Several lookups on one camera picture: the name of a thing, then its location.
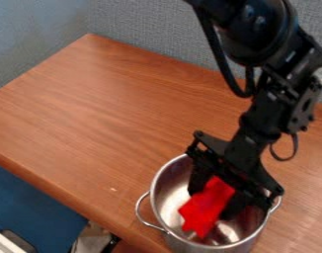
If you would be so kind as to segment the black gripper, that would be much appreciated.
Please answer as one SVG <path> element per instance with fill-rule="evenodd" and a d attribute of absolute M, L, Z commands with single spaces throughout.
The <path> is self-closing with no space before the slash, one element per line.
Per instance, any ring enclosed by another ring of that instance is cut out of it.
<path fill-rule="evenodd" d="M 269 211 L 284 187 L 269 174 L 262 163 L 266 140 L 256 142 L 244 130 L 238 130 L 230 141 L 197 130 L 186 154 L 193 160 L 187 192 L 203 191 L 213 176 L 232 186 L 237 193 L 224 207 L 220 218 L 232 220 L 248 206 Z"/>

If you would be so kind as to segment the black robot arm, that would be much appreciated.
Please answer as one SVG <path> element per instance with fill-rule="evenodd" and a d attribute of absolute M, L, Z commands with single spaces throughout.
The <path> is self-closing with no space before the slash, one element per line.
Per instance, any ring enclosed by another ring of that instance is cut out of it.
<path fill-rule="evenodd" d="M 322 46 L 298 25 L 289 0 L 185 0 L 193 7 L 234 94 L 253 104 L 232 140 L 194 133 L 186 154 L 191 195 L 217 176 L 236 190 L 222 206 L 230 219 L 248 206 L 264 211 L 284 195 L 261 156 L 286 133 L 293 139 L 314 121 L 322 92 Z"/>

